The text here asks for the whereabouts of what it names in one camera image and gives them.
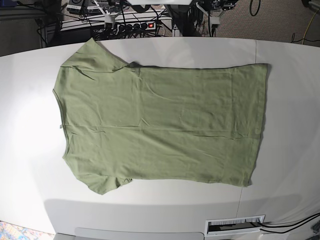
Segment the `green T-shirt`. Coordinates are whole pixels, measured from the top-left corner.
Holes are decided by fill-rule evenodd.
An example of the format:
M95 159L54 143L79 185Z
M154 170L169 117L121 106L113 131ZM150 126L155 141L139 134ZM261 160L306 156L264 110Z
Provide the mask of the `green T-shirt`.
M53 94L64 161L100 195L133 180L250 184L268 65L171 68L127 63L93 39L59 68Z

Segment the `grey table leg column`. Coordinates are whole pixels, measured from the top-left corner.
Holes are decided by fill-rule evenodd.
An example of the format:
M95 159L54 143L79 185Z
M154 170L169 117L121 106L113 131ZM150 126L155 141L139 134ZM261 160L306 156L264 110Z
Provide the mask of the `grey table leg column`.
M189 33L187 23L189 6L172 4L165 4L164 6L171 17L172 36L187 37Z

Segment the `black power strip red switch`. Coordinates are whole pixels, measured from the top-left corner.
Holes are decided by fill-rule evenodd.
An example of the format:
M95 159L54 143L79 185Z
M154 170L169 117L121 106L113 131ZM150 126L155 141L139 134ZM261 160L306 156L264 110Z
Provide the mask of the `black power strip red switch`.
M121 32L124 31L155 31L157 29L157 24L155 22L143 22L143 23L120 23L116 22L114 27Z

